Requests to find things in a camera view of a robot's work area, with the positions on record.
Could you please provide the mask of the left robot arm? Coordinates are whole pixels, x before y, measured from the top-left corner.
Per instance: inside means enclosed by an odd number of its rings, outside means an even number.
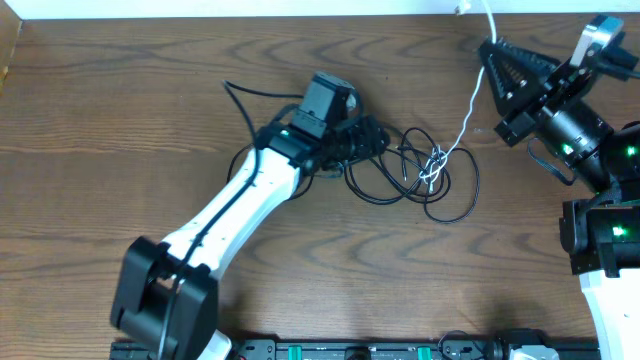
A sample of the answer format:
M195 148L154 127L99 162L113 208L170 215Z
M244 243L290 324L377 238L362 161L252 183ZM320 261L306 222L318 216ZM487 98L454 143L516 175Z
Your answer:
M232 342L218 328L219 283L245 242L303 181L340 177L389 145L356 88L332 74L316 72L305 94L285 98L265 126L249 129L243 164L194 218L125 252L110 322L149 358L225 358Z

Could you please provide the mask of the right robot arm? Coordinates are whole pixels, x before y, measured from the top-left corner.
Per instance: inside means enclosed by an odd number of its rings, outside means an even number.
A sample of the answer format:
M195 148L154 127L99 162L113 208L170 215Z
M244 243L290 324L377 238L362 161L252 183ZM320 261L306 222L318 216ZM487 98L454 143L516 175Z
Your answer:
M562 205L560 242L587 300L604 359L639 356L639 124L611 127L583 100L601 75L638 77L621 36L588 46L579 65L486 40L479 48L510 147L540 141L572 173L535 161L564 185L582 181L590 199Z

